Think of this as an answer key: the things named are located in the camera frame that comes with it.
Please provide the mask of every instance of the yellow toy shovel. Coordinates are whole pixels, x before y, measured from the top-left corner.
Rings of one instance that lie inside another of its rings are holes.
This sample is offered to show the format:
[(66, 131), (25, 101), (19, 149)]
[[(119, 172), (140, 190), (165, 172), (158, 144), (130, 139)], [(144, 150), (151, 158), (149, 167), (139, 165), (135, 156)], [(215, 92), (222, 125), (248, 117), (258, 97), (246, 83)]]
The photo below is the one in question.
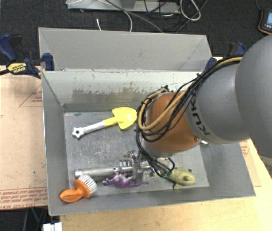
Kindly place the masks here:
[(118, 123), (120, 129), (126, 129), (130, 127), (137, 119), (136, 110), (128, 107), (120, 107), (112, 110), (114, 117), (106, 119), (96, 124), (89, 125), (84, 128), (74, 128), (73, 135), (80, 139), (82, 135), (90, 133), (105, 127), (112, 126)]

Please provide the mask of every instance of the white handle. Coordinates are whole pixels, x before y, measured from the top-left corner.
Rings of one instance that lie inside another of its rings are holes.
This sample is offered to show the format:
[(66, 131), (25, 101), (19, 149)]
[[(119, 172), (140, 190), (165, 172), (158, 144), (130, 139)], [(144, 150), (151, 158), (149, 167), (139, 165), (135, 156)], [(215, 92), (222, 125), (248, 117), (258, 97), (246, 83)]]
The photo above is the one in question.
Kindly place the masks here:
[(104, 123), (104, 121), (101, 121), (99, 123), (95, 123), (84, 128), (74, 128), (74, 131), (72, 134), (75, 137), (77, 137), (77, 139), (80, 139), (80, 137), (82, 135), (85, 135), (86, 133), (91, 133), (93, 131), (96, 131), (105, 127), (106, 127), (106, 124)]

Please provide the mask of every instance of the cardboard sheet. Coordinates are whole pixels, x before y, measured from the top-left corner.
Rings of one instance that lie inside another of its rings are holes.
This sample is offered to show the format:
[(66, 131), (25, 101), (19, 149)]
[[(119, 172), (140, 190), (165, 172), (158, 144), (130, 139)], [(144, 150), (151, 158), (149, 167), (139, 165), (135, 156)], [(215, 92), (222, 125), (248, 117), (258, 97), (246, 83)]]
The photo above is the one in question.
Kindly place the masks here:
[(0, 210), (47, 202), (41, 80), (0, 76)]
[(248, 172), (252, 181), (252, 185), (254, 187), (260, 187), (261, 181), (257, 172), (257, 168), (255, 166), (254, 159), (252, 157), (250, 148), (254, 147), (251, 140), (245, 140), (240, 142), (240, 146), (242, 148), (243, 156), (248, 168)]

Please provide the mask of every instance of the black carpet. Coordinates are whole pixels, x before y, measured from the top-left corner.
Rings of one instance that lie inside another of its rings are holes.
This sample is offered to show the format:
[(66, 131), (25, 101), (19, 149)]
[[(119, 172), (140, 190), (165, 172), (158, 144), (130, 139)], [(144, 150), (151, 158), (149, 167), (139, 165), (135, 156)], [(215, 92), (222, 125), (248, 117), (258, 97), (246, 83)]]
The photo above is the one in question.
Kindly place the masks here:
[[(128, 31), (129, 20), (122, 12), (80, 12), (69, 11), (66, 0), (1, 0), (0, 36), (6, 33), (21, 34), (23, 51), (31, 52), (33, 58), (39, 55), (38, 27), (96, 29), (96, 18), (101, 20), (103, 30)], [(258, 0), (261, 8), (272, 8), (272, 0)], [(163, 31), (173, 33), (158, 16), (144, 15)], [(133, 31), (156, 32), (148, 23), (133, 19)], [(202, 18), (187, 24), (180, 33), (207, 35), (213, 55), (222, 56), (229, 43), (241, 42), (247, 48), (264, 37), (257, 30), (259, 11), (255, 0), (209, 0), (202, 10)], [(6, 64), (0, 53), (0, 65)], [(22, 230), (26, 210), (0, 212), (0, 230)], [(36, 223), (28, 212), (28, 230), (34, 230)]]

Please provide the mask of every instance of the dust stain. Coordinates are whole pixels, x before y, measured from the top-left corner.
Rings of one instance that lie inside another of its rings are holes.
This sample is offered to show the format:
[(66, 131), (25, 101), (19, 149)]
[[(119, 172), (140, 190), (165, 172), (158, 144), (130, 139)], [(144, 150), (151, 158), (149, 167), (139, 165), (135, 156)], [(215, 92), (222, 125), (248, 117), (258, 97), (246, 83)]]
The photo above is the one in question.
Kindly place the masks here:
[(74, 89), (72, 100), (73, 103), (134, 103), (141, 102), (148, 93), (144, 89), (132, 87), (123, 87), (120, 92)]

